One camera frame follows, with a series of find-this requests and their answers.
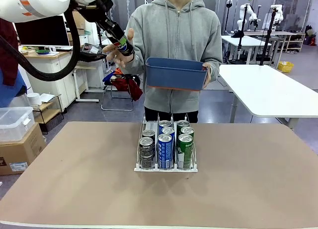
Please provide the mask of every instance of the plastic bin lid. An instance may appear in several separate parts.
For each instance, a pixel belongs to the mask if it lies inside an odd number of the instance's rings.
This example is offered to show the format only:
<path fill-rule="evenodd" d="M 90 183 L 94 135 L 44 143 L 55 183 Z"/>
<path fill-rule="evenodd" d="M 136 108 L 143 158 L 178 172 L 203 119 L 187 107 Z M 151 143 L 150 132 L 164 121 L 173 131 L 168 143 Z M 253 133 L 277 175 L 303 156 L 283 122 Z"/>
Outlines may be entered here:
<path fill-rule="evenodd" d="M 17 127 L 32 111 L 29 106 L 0 108 L 0 129 Z"/>

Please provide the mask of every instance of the maroon shirt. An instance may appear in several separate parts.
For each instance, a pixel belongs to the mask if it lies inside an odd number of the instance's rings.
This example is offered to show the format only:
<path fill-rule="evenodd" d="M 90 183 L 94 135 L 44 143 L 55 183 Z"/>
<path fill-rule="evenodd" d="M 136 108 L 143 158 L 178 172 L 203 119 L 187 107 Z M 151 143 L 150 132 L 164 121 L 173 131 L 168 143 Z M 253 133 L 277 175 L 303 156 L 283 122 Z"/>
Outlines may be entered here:
<path fill-rule="evenodd" d="M 18 39 L 13 24 L 0 19 L 0 35 L 15 49 L 18 49 Z M 13 86 L 18 74 L 18 62 L 0 46 L 0 68 L 3 74 L 3 84 Z"/>

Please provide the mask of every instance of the hood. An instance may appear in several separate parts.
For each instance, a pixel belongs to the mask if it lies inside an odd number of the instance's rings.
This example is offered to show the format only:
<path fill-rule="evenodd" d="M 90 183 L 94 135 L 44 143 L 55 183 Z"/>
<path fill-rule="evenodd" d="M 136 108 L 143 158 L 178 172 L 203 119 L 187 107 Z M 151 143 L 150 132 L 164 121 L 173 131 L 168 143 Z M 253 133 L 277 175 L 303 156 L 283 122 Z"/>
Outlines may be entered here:
<path fill-rule="evenodd" d="M 168 8 L 176 9 L 176 7 L 168 0 L 152 1 L 152 4 L 158 4 L 162 6 L 165 6 L 165 3 L 167 3 Z M 192 0 L 182 8 L 181 12 L 189 12 L 190 10 L 195 10 L 199 7 L 205 7 L 203 0 Z"/>

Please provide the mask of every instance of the monitor screen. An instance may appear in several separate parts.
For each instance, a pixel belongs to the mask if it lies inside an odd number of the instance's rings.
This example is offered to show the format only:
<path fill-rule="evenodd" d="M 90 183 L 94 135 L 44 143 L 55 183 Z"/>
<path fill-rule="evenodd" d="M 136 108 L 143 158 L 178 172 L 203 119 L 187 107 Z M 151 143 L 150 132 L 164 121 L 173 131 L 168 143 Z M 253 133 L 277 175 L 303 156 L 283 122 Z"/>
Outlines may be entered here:
<path fill-rule="evenodd" d="M 21 45 L 70 45 L 63 16 L 58 15 L 14 25 Z"/>

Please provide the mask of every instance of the orange stripe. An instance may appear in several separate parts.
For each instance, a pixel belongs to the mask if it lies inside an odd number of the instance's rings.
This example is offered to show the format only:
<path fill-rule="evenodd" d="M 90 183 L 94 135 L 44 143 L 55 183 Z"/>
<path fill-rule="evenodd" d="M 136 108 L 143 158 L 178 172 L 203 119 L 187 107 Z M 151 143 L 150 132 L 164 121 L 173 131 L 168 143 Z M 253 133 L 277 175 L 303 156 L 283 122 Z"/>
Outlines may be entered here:
<path fill-rule="evenodd" d="M 21 1 L 21 3 L 22 3 L 23 5 L 30 5 L 30 2 L 28 2 L 27 0 Z"/>
<path fill-rule="evenodd" d="M 149 86 L 149 87 L 162 88 L 162 89 L 173 89 L 173 90 L 181 90 L 181 91 L 200 91 L 200 90 L 190 90 L 190 89 L 184 89 L 184 88 L 172 88 L 172 87 L 164 87 L 164 86 Z"/>
<path fill-rule="evenodd" d="M 25 16 L 31 16 L 31 15 L 32 15 L 32 14 L 29 13 L 29 12 L 27 12 L 27 13 L 22 13 L 22 14 L 24 14 Z"/>

